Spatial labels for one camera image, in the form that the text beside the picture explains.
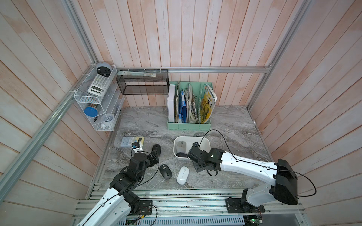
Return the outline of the black slim mouse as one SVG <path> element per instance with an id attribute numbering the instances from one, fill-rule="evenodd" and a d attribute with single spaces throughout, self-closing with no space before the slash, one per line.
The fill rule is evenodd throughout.
<path id="1" fill-rule="evenodd" d="M 153 145 L 152 154 L 159 157 L 161 155 L 161 147 L 158 144 Z"/>

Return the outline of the dark grey mouse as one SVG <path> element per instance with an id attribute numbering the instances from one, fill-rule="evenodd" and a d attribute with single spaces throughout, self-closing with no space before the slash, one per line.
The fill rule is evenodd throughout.
<path id="1" fill-rule="evenodd" d="M 163 178 L 165 180 L 168 180 L 168 179 L 171 179 L 172 178 L 172 172 L 170 170 L 170 168 L 166 165 L 166 164 L 162 164 L 160 167 L 159 167 L 159 171 L 161 173 L 161 175 L 163 176 Z"/>

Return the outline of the white mouse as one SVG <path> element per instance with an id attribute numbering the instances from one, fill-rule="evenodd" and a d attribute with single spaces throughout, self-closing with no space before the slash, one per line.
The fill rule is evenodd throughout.
<path id="1" fill-rule="evenodd" d="M 180 168 L 180 171 L 177 174 L 176 181 L 179 185 L 184 185 L 187 181 L 187 178 L 189 176 L 189 168 L 186 166 L 182 166 Z"/>

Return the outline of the white storage box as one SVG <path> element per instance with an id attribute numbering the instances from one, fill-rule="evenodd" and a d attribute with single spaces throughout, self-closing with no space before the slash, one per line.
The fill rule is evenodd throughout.
<path id="1" fill-rule="evenodd" d="M 198 142 L 199 149 L 210 152 L 211 145 L 207 138 L 180 136 L 174 140 L 173 154 L 177 160 L 188 161 L 187 154 L 192 148 L 193 143 Z"/>

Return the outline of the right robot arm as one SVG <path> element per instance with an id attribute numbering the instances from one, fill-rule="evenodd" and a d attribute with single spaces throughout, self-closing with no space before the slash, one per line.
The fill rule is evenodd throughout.
<path id="1" fill-rule="evenodd" d="M 212 148 L 209 152 L 193 143 L 187 158 L 193 161 L 197 171 L 229 171 L 253 177 L 263 182 L 255 188 L 243 190 L 241 198 L 228 198 L 229 213 L 263 211 L 263 204 L 279 201 L 287 205 L 298 204 L 298 176 L 286 160 L 261 162 L 233 155 L 222 149 Z"/>

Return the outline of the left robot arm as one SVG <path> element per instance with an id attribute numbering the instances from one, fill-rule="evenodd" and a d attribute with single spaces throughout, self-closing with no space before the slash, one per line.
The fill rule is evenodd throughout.
<path id="1" fill-rule="evenodd" d="M 159 163 L 158 151 L 137 152 L 130 163 L 117 174 L 103 197 L 78 223 L 79 226 L 115 226 L 128 215 L 138 216 L 146 209 L 133 190 L 140 185 L 145 171 Z"/>

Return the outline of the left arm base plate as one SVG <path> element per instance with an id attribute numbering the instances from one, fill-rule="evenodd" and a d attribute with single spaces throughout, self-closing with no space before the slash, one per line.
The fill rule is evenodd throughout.
<path id="1" fill-rule="evenodd" d="M 128 216 L 149 216 L 152 214 L 152 200 L 140 200 L 131 207 L 131 212 Z"/>

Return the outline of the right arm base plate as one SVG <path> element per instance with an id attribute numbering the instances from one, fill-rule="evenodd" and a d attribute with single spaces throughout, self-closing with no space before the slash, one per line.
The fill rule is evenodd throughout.
<path id="1" fill-rule="evenodd" d="M 241 198 L 227 198 L 225 199 L 226 208 L 228 213 L 264 213 L 265 208 L 263 205 L 255 207 Z"/>

